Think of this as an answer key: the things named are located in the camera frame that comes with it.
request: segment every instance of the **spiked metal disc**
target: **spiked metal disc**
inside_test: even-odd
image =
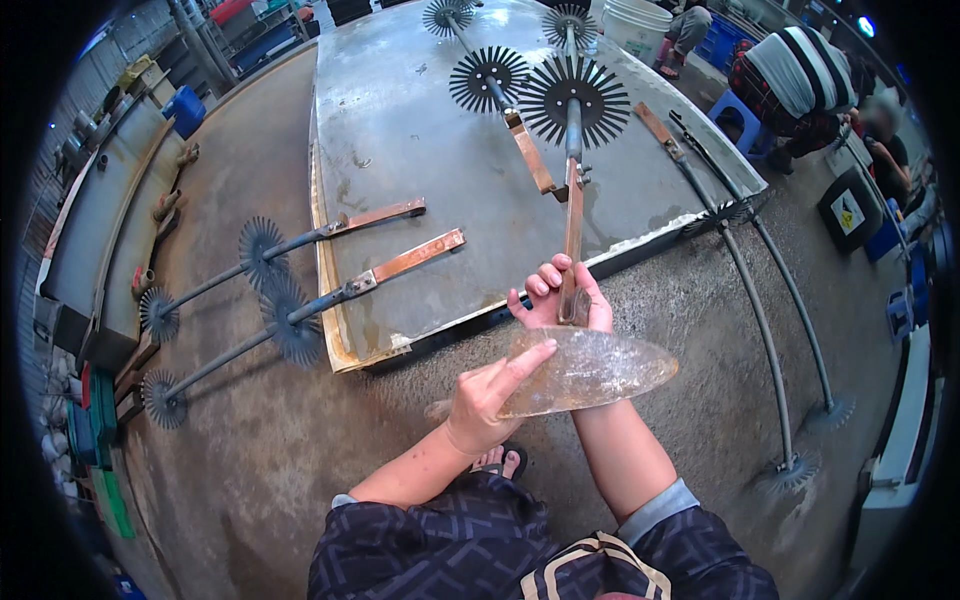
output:
[[[597,38],[597,23],[590,13],[575,4],[561,4],[543,18],[543,34],[559,48],[566,46],[566,26],[573,27],[577,48],[583,50]]]
[[[473,4],[462,0],[433,0],[426,11],[423,11],[423,26],[431,34],[440,37],[453,36],[453,28],[446,20],[448,16],[453,18],[460,29],[466,29],[473,19]]]
[[[180,310],[175,308],[165,315],[160,311],[172,304],[174,297],[161,287],[152,287],[140,297],[140,325],[150,331],[154,340],[163,344],[177,335],[180,328]]]
[[[297,324],[287,322],[287,315],[306,303],[306,296],[289,274],[277,277],[274,285],[260,297],[264,323],[267,327],[276,327],[272,339],[280,354],[304,368],[315,364],[324,348],[324,336],[315,317],[307,317]]]
[[[829,412],[821,403],[810,409],[804,419],[804,430],[808,433],[830,433],[847,424],[856,408],[856,401],[849,396],[834,395],[833,409]]]
[[[276,223],[266,217],[253,217],[240,230],[240,260],[250,261],[247,278],[257,292],[263,292],[276,274],[287,273],[286,254],[275,256],[269,261],[263,259],[263,253],[273,246],[283,243],[283,236]]]
[[[807,481],[820,470],[819,457],[814,454],[794,455],[793,468],[780,469],[781,463],[770,463],[756,480],[757,488],[768,495],[786,495],[799,492]]]
[[[143,403],[147,413],[164,429],[174,429],[186,419],[186,396],[183,392],[163,399],[167,390],[176,384],[177,380],[168,371],[150,371],[143,378]]]
[[[453,67],[450,76],[450,94],[457,104],[474,112],[497,112],[487,77],[493,77],[512,102],[527,73],[523,57],[509,48],[489,46],[468,54]]]
[[[570,98],[580,100],[581,123],[584,128],[584,143],[594,148],[600,142],[609,144],[623,132],[627,125],[627,92],[616,91],[623,84],[615,84],[613,73],[607,73],[607,67],[597,67],[591,59],[586,65],[583,57],[576,65],[570,57],[564,60],[554,57],[541,67],[534,67],[527,78],[525,89],[520,90],[519,101],[528,114],[530,127],[537,135],[546,136],[546,141],[555,140],[556,145],[564,141],[566,132],[566,103]]]

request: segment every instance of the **toe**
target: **toe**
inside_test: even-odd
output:
[[[507,456],[503,460],[503,476],[507,479],[511,479],[514,476],[514,471],[520,466],[520,455],[517,454],[514,450],[507,452]]]

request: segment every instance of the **sandal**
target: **sandal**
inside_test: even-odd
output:
[[[513,444],[512,442],[504,442],[501,444],[503,446],[503,455],[506,456],[507,452],[511,450],[516,452],[517,456],[520,457],[520,464],[516,466],[514,470],[514,476],[510,478],[511,481],[518,481],[520,475],[523,474],[523,470],[527,467],[527,451],[523,449],[523,446],[519,444]],[[477,470],[469,470],[469,473],[476,473],[480,471],[485,471],[487,473],[493,473],[494,475],[503,476],[503,463],[491,463],[489,465],[484,465]]]

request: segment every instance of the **striped shirt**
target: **striped shirt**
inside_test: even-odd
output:
[[[747,51],[747,59],[798,119],[813,110],[836,114],[857,104],[847,57],[809,27],[770,34]]]

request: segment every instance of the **dark patterned clothing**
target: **dark patterned clothing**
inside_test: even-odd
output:
[[[826,148],[840,133],[840,120],[822,110],[813,110],[799,119],[787,112],[770,85],[744,56],[753,47],[750,40],[743,39],[733,49],[733,65],[727,78],[730,89],[774,135],[790,138],[784,147],[792,157]]]
[[[678,480],[638,510],[621,528],[633,524],[634,536],[597,532],[559,553],[546,533],[546,505],[488,472],[458,477],[407,511],[349,502],[326,517],[307,597],[565,600],[623,591],[661,600],[777,598],[773,579],[719,517],[694,505],[660,519],[666,507],[683,506],[677,498],[684,493]],[[639,524],[650,517],[659,522]]]

